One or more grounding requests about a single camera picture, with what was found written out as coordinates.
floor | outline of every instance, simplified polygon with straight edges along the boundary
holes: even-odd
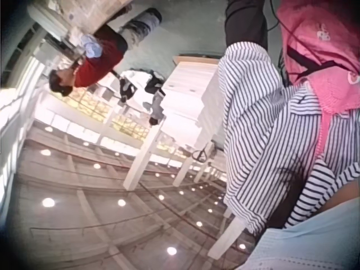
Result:
[[[275,8],[280,0],[274,0]],[[134,0],[130,13],[110,23],[114,29],[149,7],[157,8],[163,16],[162,24],[140,45],[128,51],[115,67],[118,73],[130,68],[153,69],[165,77],[173,71],[173,56],[198,53],[221,56],[224,54],[224,11],[227,0]],[[268,28],[276,23],[269,1],[264,7]],[[281,49],[279,27],[269,34],[269,54],[277,63]]]

black strap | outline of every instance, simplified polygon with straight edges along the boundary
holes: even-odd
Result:
[[[302,77],[306,77],[306,76],[308,76],[311,73],[314,73],[316,71],[331,68],[333,66],[338,66],[338,67],[340,67],[342,69],[348,70],[345,66],[343,66],[342,64],[336,63],[334,60],[326,61],[326,62],[324,62],[322,64],[318,64],[315,61],[307,58],[306,56],[301,55],[298,51],[291,48],[289,45],[287,46],[287,55],[291,59],[295,60],[300,66],[303,66],[304,68],[307,68],[306,71],[298,74],[297,80],[302,78]]]

black pants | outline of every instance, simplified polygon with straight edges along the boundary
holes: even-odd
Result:
[[[226,45],[253,42],[268,49],[265,0],[229,0],[226,8]]]
[[[157,91],[159,91],[162,95],[165,96],[164,91],[161,89],[163,83],[164,82],[162,80],[155,77],[155,75],[152,73],[152,78],[145,86],[145,92],[154,95]]]

white column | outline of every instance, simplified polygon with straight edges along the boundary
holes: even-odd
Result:
[[[205,162],[201,167],[200,170],[197,172],[197,175],[195,176],[195,179],[193,180],[194,183],[198,183],[199,180],[201,179],[201,177],[204,174],[204,171],[206,170],[206,168],[208,167],[208,163]]]
[[[245,229],[246,223],[244,220],[235,217],[230,223],[229,227],[220,236],[218,241],[211,247],[208,252],[208,256],[218,260],[220,257],[230,248],[230,246],[239,237],[242,231]]]
[[[210,170],[209,170],[209,172],[208,172],[207,175],[205,176],[205,179],[204,179],[205,182],[209,180],[210,176],[213,174],[214,171],[215,171],[215,168],[212,168],[212,167],[211,167]]]
[[[161,135],[161,127],[164,120],[159,125],[151,127],[144,143],[142,144],[139,153],[134,159],[131,168],[126,175],[123,186],[127,191],[134,190],[142,176],[147,163],[149,163],[151,152],[155,149]]]
[[[214,168],[213,172],[211,173],[211,177],[210,177],[211,181],[216,180],[216,174],[217,174],[217,170],[216,170],[216,168]]]
[[[101,143],[101,140],[103,139],[104,137],[104,133],[105,131],[107,131],[107,129],[110,127],[111,125],[111,122],[113,121],[113,118],[115,118],[115,116],[117,115],[118,113],[116,113],[115,111],[115,108],[113,107],[108,113],[107,113],[107,116],[105,118],[105,121],[101,127],[101,130],[100,130],[100,136],[98,137],[97,141],[96,141],[96,145],[100,145]]]
[[[231,216],[231,209],[228,207],[224,212],[224,217],[229,218]]]
[[[175,177],[175,180],[173,182],[174,186],[176,186],[176,187],[180,186],[181,182],[184,180],[185,175],[193,162],[194,162],[194,160],[192,159],[192,157],[188,157],[184,161],[184,163],[181,166],[181,169],[179,170],[177,176]]]

pink backpack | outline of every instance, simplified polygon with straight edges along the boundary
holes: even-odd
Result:
[[[328,3],[309,2],[283,0],[277,14],[289,79],[292,84],[306,79],[319,99],[319,155],[332,116],[360,108],[360,33],[330,13]]]

